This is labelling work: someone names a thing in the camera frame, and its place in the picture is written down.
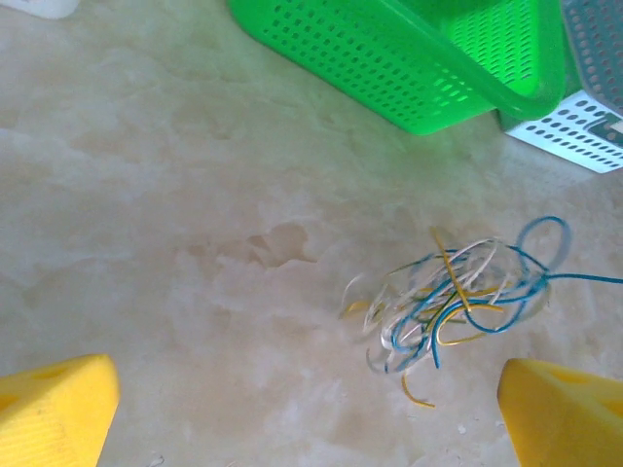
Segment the white object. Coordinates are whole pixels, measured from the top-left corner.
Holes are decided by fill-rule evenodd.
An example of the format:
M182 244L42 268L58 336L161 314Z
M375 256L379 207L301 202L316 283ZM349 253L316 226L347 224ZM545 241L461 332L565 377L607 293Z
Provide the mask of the white object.
M80 0L0 0L0 5L47 19L68 17L79 3Z
M623 118L586 91L566 98L547 117L506 133L598 173L623 166Z

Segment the tiled floor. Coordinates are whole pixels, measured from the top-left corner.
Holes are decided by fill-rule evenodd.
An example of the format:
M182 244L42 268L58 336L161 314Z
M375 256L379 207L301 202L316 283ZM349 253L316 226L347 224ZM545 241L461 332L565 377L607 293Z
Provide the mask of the tiled floor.
M0 10L0 374L107 352L102 467L501 466L495 389L531 356L623 377L621 289L559 282L511 332L399 383L337 320L348 281L552 213L564 270L623 275L623 178L485 115L406 134L254 43L224 0ZM555 238L544 239L548 251Z

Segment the wire bundle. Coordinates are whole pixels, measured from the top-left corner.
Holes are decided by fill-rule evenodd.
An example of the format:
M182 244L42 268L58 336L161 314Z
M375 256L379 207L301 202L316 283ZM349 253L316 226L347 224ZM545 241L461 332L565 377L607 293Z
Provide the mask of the wire bundle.
M545 265L525 251L525 243L537 226L547 223L559 226L561 240L553 259ZM363 334L378 331L380 338L379 355L371 358L370 348L366 352L368 366L377 373L402 374L407 396L427 407L434 406L413 398L405 377L429 354L439 369L440 345L457 345L503 333L530 318L541 308L541 299L547 297L552 280L576 278L623 284L623 279L618 278L554 273L567 257L571 242L567 222L555 216L528 223L512 245L491 237L459 249L446 249L437 232L431 232L438 253L388 273L373 300L354 302L345 306L342 313L345 316L366 310ZM356 279L348 285L344 299ZM486 325L483 319L493 319L495 324ZM442 330L453 324L471 329L470 334L443 340Z

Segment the electrical wire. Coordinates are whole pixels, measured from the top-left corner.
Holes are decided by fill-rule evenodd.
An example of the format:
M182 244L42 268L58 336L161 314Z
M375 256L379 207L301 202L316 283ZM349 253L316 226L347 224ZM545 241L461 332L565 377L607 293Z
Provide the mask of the electrical wire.
M554 224L560 228L560 243L553 259L547 264L526 252L526 241L537 227ZM491 237L476 240L462 248L448 249L439 234L431 229L438 253L394 269L385 275L381 291L372 300L358 300L346 305L349 288L361 278L357 276L343 295L341 317L366 310L363 334L381 328L382 351L377 358L366 351L366 362L375 373L402 374L402 388L415 404L432 407L410 393L407 372L428 354L435 367L441 368L439 346L451 346L500 334L534 316L547 297L550 282L557 279L579 279L610 284L623 284L622 278L583 273L554 273L570 251L571 230L566 221L544 216L527 223L514 244ZM407 274L406 287L394 283L400 274ZM486 326L478 322L474 312L505 317L502 324ZM442 340L448 325L470 325L475 333L459 339Z

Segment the blue wire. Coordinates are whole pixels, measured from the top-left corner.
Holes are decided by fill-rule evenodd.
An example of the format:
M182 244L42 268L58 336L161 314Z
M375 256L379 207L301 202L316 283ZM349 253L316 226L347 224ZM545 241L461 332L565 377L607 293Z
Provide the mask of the blue wire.
M554 256L552 261L549 263L549 265L545 266L541 262L539 262L535 257L530 255L529 253L526 253L526 251L524 250L524 243L526 242L526 238L528 237L528 235L531 233L532 230L534 230L537 226L547 223L547 222L552 222L560 226L561 242L560 242L560 246L558 247L558 251L556 252L556 255ZM551 274L550 271L557 269L567 258L569 250L570 250L570 244L571 244L571 229L568 223L564 221L563 219L561 219L560 217L544 216L544 217L539 217L537 219L534 219L533 221L527 223L519 232L519 235L517 236L517 240L515 241L515 244L506 245L509 249L517 253L517 258L521 265L522 277L520 277L518 283L512 289L502 293L500 295L500 298L495 302L496 305L518 304L517 310L505 324L503 324L502 326L498 326L496 328L488 328L477 323L476 320L474 320L471 313L469 312L469 310L466 309L464 311L464 314L465 314L465 318L467 319L467 321L469 321L469 323L474 328L476 328L477 330L483 333L487 333L487 334L503 333L507 331L509 328L511 328L512 326L514 326L515 324L517 324L517 322L520 320L522 313L526 309L526 306L528 305L530 300L533 299L538 294L540 294L541 292L545 291L545 289L549 285L549 281L551 280L581 279L581 280L591 280L591 281L605 282L605 283L611 283L611 284L623 284L623 278L616 278L616 277L604 277L601 275L580 274L580 273ZM456 249L446 250L446 251L448 253L457 252ZM412 273L415 272L417 269L419 269L424 263L426 263L427 261L429 261L430 259L434 257L435 255L431 254L415 262L414 269L412 269ZM459 257L453 260L453 262L461 262L461 261L465 261L465 258ZM540 273L531 274L529 263L533 264L538 269L540 269ZM402 372L409 366L411 362L413 362L414 360L420 357L421 351L424 349L428 339L431 340L431 350L432 350L433 360L435 362L435 367L438 369L441 368L441 362L439 359L439 351L437 348L437 335L441 329L441 325L444 319L449 314L451 314L453 311L455 311L457 308L461 307L462 302L457 301L454 304L447 306L446 309L444 309L440 313L439 317L435 321L433 328L432 328L432 332L430 333L430 336L422 335L422 338L417 345L401 345L398 342L398 340L404 327L407 325L407 323L411 320L415 320L420 314L420 312L424 309L424 307L430 304L430 302L433 299L435 299L450 282L451 280L447 279L447 280L444 280L441 284L439 284L430 294L428 294L428 296L423 301L419 302L414 307L411 313L409 313L407 316L401 319L400 322L393 329L391 333L391 345L393 346L394 350L396 350L399 353L404 353L404 354L413 352L410 356L406 357L398 365L398 367L396 368L396 372ZM513 293L521 289L527 290L527 292L517 297L508 297L509 295L512 295ZM469 302L473 305L486 305L489 303L489 301L483 300L483 299L472 299ZM389 372L388 364L385 364L385 372L386 373Z

